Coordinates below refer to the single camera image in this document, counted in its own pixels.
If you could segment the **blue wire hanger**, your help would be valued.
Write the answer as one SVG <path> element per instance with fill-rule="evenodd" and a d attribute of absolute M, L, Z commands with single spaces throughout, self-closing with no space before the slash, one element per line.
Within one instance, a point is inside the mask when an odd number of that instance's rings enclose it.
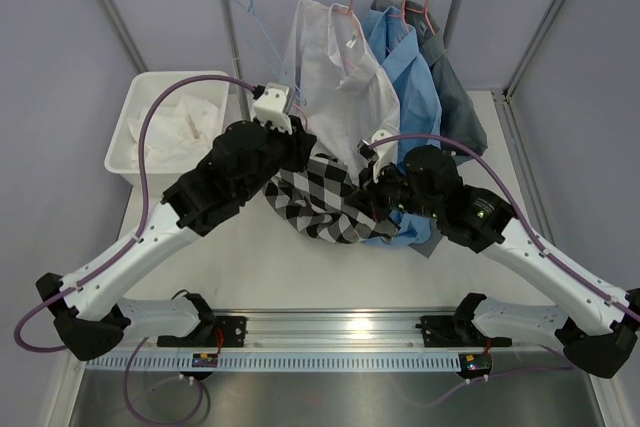
<path fill-rule="evenodd" d="M 264 37 L 264 39 L 266 40 L 266 42 L 268 43 L 269 47 L 271 48 L 271 51 L 273 52 L 273 57 L 278 61 L 279 66 L 282 66 L 282 57 L 278 51 L 278 49 L 276 48 L 276 46 L 274 45 L 271 37 L 268 34 L 268 31 L 265 29 L 264 25 L 262 24 L 262 22 L 260 21 L 259 17 L 257 16 L 256 13 L 256 9 L 255 9 L 255 5 L 254 5 L 254 0 L 248 0 L 248 4 L 244 5 L 242 2 L 240 2 L 239 0 L 230 0 L 232 3 L 237 4 L 244 12 L 246 12 L 247 14 L 250 14 L 251 17 L 253 18 L 253 21 L 255 22 L 255 24 L 257 25 L 257 27 L 260 29 L 260 31 L 262 32 L 262 35 Z M 261 61 L 269 68 L 269 70 L 275 74 L 278 75 L 279 71 L 267 60 L 267 58 L 262 54 L 261 50 L 243 33 L 241 34 L 241 38 L 243 39 L 243 41 L 252 49 L 252 51 L 261 59 Z M 297 85 L 294 85 L 294 101 L 293 101 L 293 107 L 300 113 L 303 114 L 304 111 L 300 106 L 300 89 Z"/>

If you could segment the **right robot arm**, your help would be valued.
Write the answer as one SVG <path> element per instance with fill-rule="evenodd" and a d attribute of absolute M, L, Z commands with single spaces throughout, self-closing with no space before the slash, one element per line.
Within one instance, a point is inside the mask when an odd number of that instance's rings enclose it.
<path fill-rule="evenodd" d="M 412 149 L 404 168 L 385 146 L 363 143 L 359 150 L 367 165 L 350 204 L 376 220 L 394 211 L 430 218 L 450 242 L 502 264 L 551 301 L 533 306 L 470 293 L 445 325 L 429 325 L 428 332 L 452 345 L 537 344 L 593 376 L 618 373 L 638 340 L 638 290 L 589 273 L 535 232 L 514 202 L 465 184 L 438 148 Z"/>

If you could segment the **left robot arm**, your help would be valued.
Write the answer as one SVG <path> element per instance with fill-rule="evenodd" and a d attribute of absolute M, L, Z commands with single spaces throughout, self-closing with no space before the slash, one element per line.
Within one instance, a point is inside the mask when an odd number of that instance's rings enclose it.
<path fill-rule="evenodd" d="M 96 359 L 123 341 L 156 337 L 180 346 L 208 343 L 216 316 L 198 294 L 136 301 L 125 293 L 182 248 L 231 219 L 281 169 L 302 171 L 316 143 L 299 118 L 292 130 L 238 121 L 170 186 L 133 230 L 78 271 L 36 283 L 63 345 L 78 360 Z"/>

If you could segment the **black white checkered shirt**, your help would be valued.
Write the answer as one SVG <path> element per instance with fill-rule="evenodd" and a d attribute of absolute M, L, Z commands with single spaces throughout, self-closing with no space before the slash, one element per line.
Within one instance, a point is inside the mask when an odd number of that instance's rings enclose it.
<path fill-rule="evenodd" d="M 325 154 L 312 156 L 302 172 L 280 170 L 263 188 L 271 208 L 309 238 L 334 244 L 393 240 L 396 223 L 375 220 L 346 203 L 356 191 L 347 167 Z"/>

